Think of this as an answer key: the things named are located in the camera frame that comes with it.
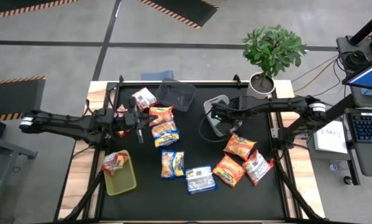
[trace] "gray floor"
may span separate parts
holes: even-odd
[[[80,2],[0,19],[0,40],[102,41],[115,0]],[[335,38],[356,32],[372,17],[372,0],[211,0],[220,10],[201,30],[194,30],[137,0],[123,0],[112,42],[171,42],[240,44],[246,32],[263,24],[282,24],[308,45],[335,46]],[[99,47],[0,46],[0,79],[46,75],[42,109],[80,114],[95,69]],[[300,68],[291,67],[277,79],[295,79],[336,52],[309,52]],[[240,50],[109,49],[100,80],[139,80],[141,72],[173,70],[178,80],[247,79],[259,71]],[[304,86],[319,70],[294,82]],[[336,68],[340,78],[345,76]],[[332,67],[301,95],[314,95],[336,84]],[[341,86],[320,98],[334,104],[343,98]],[[74,141],[54,134],[26,135],[17,122],[7,122],[5,138],[39,151],[34,161],[19,159],[0,208],[0,217],[15,223],[53,219]],[[342,183],[329,161],[313,160],[326,216],[332,220],[372,223],[372,178],[361,175],[362,186]]]

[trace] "orange noodle package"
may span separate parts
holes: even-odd
[[[245,170],[230,156],[225,155],[212,172],[226,184],[234,187],[244,175]]]
[[[174,119],[174,115],[172,114],[172,108],[173,106],[170,106],[168,108],[151,107],[149,109],[149,114],[158,115],[158,118],[150,122],[149,126],[151,127],[168,121],[172,121]]]
[[[125,162],[128,160],[128,155],[122,152],[114,152],[107,155],[103,159],[101,168],[111,177],[114,173],[124,167]]]
[[[223,151],[240,156],[245,161],[247,161],[249,153],[251,152],[251,150],[253,150],[255,143],[256,142],[242,138],[237,134],[233,133]]]
[[[136,99],[136,104],[141,111],[156,105],[157,98],[147,89],[143,88],[132,95]]]
[[[273,167],[273,159],[267,162],[265,158],[255,150],[255,152],[249,157],[249,159],[243,163],[244,169],[246,169],[249,179],[254,185],[262,179]]]

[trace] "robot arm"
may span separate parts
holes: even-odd
[[[239,96],[230,100],[229,104],[213,103],[211,117],[234,123],[257,113],[272,112],[296,112],[300,115],[288,128],[277,130],[279,149],[282,150],[293,147],[296,135],[314,133],[325,122],[325,105],[312,96],[263,100]]]
[[[113,109],[98,109],[91,115],[75,117],[52,114],[44,111],[31,111],[23,116],[20,129],[23,133],[37,134],[49,132],[84,140],[88,144],[99,144],[101,132],[108,133],[136,129],[137,140],[143,143],[141,129],[155,120],[157,116],[141,113],[134,98],[129,99],[130,108],[122,116]]]

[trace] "computer screen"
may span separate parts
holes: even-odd
[[[372,61],[365,68],[346,77],[342,84],[372,90]]]

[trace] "potted plant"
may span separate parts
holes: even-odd
[[[273,78],[290,64],[299,67],[300,57],[306,54],[301,38],[295,33],[276,27],[265,26],[253,30],[243,39],[243,56],[252,64],[258,65],[257,72],[249,79],[247,95],[263,99],[274,90]]]

